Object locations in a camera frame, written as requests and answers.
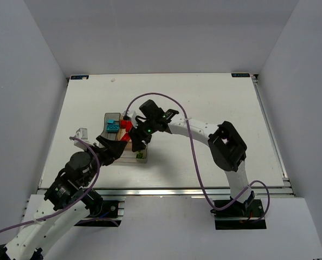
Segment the lime lego brick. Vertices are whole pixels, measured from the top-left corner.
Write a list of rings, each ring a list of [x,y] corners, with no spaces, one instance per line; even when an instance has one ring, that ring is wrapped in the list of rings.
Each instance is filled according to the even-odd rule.
[[[142,152],[137,152],[136,153],[136,158],[137,159],[144,159],[145,157],[144,157],[144,154]]]

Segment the small red lego brick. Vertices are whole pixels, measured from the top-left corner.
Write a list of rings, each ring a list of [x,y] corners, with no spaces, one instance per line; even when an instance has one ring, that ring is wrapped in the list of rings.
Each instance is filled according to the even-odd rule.
[[[121,122],[120,122],[120,127],[121,127],[122,129],[125,129],[125,128],[126,128],[126,125],[127,125],[126,120],[121,120]]]

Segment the long cyan lego brick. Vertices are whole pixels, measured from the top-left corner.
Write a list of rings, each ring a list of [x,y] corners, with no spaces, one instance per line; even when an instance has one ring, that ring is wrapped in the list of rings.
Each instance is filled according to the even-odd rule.
[[[117,124],[116,126],[106,126],[106,132],[107,133],[118,133],[120,130],[120,126],[119,124]]]

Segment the small cyan lego brick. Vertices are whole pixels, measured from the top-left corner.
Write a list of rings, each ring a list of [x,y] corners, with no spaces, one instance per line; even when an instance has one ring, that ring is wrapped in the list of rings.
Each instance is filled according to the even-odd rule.
[[[107,125],[108,125],[108,126],[116,126],[116,125],[117,125],[117,123],[116,123],[116,121],[115,121],[115,120],[108,119],[108,120],[107,120]]]

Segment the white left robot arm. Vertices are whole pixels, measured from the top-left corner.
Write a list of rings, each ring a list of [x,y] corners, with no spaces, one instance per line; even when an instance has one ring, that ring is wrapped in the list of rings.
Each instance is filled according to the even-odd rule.
[[[117,201],[104,201],[93,190],[101,167],[119,159],[127,141],[101,136],[98,147],[71,137],[81,151],[74,153],[62,168],[34,213],[33,219],[20,223],[19,233],[0,245],[0,259],[43,259],[49,249],[74,225],[89,222],[115,223]]]

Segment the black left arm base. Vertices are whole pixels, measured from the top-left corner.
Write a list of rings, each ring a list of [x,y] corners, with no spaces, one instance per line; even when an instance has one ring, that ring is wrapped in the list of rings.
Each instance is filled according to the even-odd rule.
[[[90,190],[81,201],[89,214],[75,226],[96,228],[117,228],[124,215],[125,200],[122,197],[101,196]]]

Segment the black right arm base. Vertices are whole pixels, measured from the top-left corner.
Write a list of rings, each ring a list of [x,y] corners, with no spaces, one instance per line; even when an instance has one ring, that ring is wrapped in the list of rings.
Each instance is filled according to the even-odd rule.
[[[211,209],[214,215],[216,230],[265,230],[265,211],[260,199],[255,199],[251,191],[246,204],[236,201],[228,208],[217,211]]]

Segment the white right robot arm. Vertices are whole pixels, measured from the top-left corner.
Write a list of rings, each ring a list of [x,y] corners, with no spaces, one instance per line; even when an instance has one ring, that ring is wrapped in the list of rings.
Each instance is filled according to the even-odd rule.
[[[254,192],[246,174],[247,145],[235,127],[228,121],[219,125],[201,122],[174,109],[163,111],[153,100],[140,107],[142,116],[131,110],[124,113],[133,127],[129,131],[134,152],[143,150],[156,132],[167,132],[199,141],[209,147],[214,163],[222,169],[230,187],[229,205],[246,213],[254,200]]]

